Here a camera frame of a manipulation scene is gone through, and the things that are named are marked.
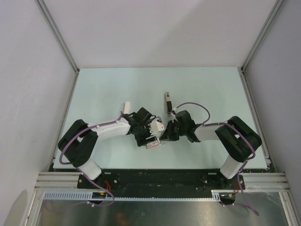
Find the red white staple box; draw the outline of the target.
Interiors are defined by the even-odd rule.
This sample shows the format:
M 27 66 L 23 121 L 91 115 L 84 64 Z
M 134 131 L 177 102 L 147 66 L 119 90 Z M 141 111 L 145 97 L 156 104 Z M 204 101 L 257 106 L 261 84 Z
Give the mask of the red white staple box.
M 160 146 L 160 145 L 163 145 L 163 143 L 161 142 L 161 140 L 159 138 L 157 138 L 156 140 L 154 141 L 151 141 L 151 142 L 148 142 L 146 144 L 146 148 L 147 149 L 150 149 L 150 148 L 154 148 L 156 146 Z

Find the white stapler top cover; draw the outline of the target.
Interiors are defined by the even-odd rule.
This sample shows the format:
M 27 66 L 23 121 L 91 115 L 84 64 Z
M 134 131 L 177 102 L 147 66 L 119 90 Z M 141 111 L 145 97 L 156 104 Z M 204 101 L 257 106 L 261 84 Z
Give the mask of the white stapler top cover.
M 126 101 L 125 102 L 125 105 L 124 105 L 124 111 L 123 113 L 124 114 L 129 114 L 130 113 L 130 108 L 131 108 L 131 104 L 129 101 Z

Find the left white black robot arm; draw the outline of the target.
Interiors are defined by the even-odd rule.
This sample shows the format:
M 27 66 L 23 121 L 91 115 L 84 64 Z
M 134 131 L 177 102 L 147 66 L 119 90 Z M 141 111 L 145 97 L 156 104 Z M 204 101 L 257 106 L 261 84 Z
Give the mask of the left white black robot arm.
M 90 125 L 82 119 L 76 120 L 58 142 L 61 151 L 59 162 L 62 165 L 72 165 L 86 175 L 87 182 L 93 188 L 103 185 L 102 169 L 91 159 L 97 141 L 123 135 L 134 135 L 137 146 L 147 146 L 156 142 L 151 134 L 151 123 L 156 118 L 145 108 L 138 112 L 120 113 L 118 119 Z

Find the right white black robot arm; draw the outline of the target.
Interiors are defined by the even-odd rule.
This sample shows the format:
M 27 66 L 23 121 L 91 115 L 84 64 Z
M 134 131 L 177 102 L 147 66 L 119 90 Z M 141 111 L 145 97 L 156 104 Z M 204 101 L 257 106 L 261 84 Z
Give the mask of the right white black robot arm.
M 233 185 L 233 177 L 255 158 L 256 150 L 262 145 L 260 136 L 237 116 L 225 122 L 196 124 L 186 110 L 174 114 L 160 140 L 178 141 L 181 136 L 192 143 L 216 140 L 223 144 L 228 157 L 217 177 L 217 184 L 222 189 Z

